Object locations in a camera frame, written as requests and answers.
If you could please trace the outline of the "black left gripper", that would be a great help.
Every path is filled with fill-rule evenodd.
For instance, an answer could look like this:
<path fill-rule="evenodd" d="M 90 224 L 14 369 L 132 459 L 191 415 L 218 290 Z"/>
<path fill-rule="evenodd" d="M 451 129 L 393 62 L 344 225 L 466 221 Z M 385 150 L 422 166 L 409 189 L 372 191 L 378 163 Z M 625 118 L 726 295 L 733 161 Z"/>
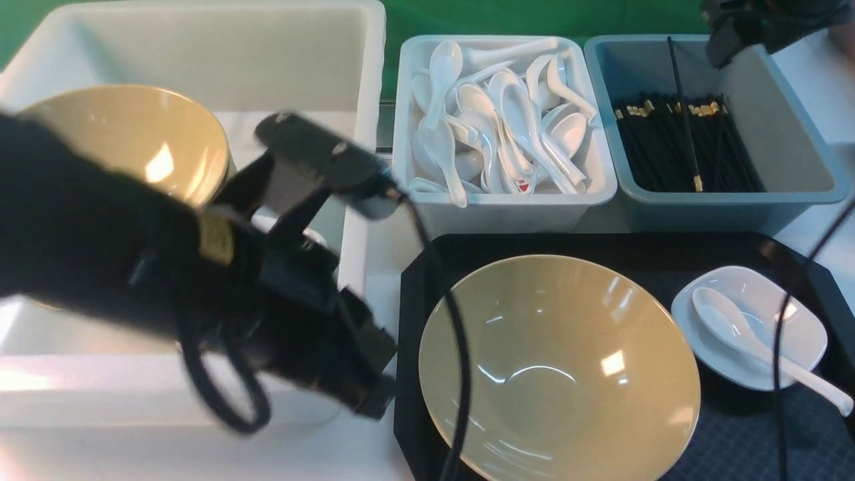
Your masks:
<path fill-rule="evenodd" d="M 231 262 L 237 311 L 216 334 L 244 384 L 252 422 L 272 416 L 258 371 L 373 420 L 394 399 L 396 383 L 384 369 L 396 342 L 363 299 L 338 287 L 338 256 L 305 235 L 331 197 L 265 152 L 210 202 L 240 223 Z"/>

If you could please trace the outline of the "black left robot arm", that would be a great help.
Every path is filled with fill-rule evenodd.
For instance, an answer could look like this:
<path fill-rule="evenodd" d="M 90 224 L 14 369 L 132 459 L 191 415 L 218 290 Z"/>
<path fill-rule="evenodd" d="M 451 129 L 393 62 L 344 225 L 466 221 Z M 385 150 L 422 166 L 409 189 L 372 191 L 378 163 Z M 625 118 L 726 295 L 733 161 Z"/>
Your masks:
<path fill-rule="evenodd" d="M 193 208 L 2 113 L 2 295 L 177 342 L 196 395 L 241 434 L 271 418 L 260 371 L 379 420 L 396 342 L 303 231 L 333 196 L 382 220 L 402 194 L 372 149 L 305 116 L 254 134 L 265 152 Z"/>

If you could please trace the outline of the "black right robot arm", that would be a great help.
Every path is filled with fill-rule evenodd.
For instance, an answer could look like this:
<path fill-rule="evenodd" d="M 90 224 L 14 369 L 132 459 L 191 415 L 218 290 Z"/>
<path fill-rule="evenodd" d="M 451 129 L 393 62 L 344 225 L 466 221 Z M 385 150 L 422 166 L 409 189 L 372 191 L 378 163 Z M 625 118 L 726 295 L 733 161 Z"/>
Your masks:
<path fill-rule="evenodd" d="M 852 1 L 703 1 L 700 9 L 709 28 L 706 54 L 714 68 L 727 66 L 752 46 L 773 54 L 853 18 Z"/>

